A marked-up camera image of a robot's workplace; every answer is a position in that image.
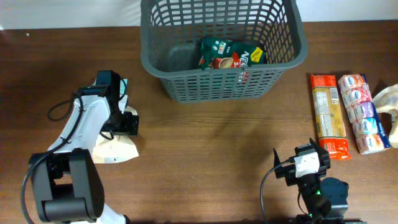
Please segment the beige paper bag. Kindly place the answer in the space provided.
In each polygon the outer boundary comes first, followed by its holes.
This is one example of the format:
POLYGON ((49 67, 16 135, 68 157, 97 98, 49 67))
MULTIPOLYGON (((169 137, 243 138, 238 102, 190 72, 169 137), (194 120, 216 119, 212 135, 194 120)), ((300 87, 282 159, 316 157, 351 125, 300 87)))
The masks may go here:
POLYGON ((116 136, 113 140, 106 140, 98 135, 92 153, 95 164, 122 163, 138 156, 139 151, 128 136, 116 136))

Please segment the teal snack packet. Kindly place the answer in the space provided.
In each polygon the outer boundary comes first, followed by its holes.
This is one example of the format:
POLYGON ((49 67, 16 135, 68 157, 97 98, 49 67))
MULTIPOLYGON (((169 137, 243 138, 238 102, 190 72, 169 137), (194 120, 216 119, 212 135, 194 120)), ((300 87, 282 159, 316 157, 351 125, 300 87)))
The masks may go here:
POLYGON ((121 96, 119 97, 119 99, 122 100, 126 94, 127 94, 127 79, 122 78, 121 79, 121 96))

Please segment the green coffee mix bag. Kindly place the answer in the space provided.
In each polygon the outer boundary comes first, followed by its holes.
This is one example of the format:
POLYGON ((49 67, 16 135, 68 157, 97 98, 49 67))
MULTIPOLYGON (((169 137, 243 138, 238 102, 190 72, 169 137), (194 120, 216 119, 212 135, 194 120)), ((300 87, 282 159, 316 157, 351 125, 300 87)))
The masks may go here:
POLYGON ((266 57, 265 48, 255 42, 205 37, 198 66, 202 70, 240 68, 264 64, 266 57))

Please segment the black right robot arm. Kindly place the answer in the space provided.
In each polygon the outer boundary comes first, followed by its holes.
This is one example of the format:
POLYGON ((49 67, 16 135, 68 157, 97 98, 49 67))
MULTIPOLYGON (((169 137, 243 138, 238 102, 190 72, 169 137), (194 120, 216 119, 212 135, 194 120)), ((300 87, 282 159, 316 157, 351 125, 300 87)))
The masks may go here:
POLYGON ((355 224, 358 219, 345 219, 348 210, 349 185, 334 177, 327 177, 331 167, 329 152, 314 140, 295 148, 295 154, 285 161, 276 150, 271 171, 288 186, 298 187, 298 200, 303 200, 306 211, 297 215, 292 223, 299 224, 355 224))

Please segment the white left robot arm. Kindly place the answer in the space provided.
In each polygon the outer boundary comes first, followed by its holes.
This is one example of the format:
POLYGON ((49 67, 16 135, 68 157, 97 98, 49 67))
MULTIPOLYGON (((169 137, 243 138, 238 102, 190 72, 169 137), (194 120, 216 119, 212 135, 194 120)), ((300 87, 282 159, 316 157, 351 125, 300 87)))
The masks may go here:
POLYGON ((79 88, 66 101, 68 121, 62 133, 46 152, 29 159, 20 192, 27 223, 33 222, 25 202, 28 182, 44 223, 130 222, 106 204, 93 159, 103 153, 98 138, 107 144, 138 134, 139 115, 127 105, 127 83, 112 70, 100 70, 94 84, 79 88))

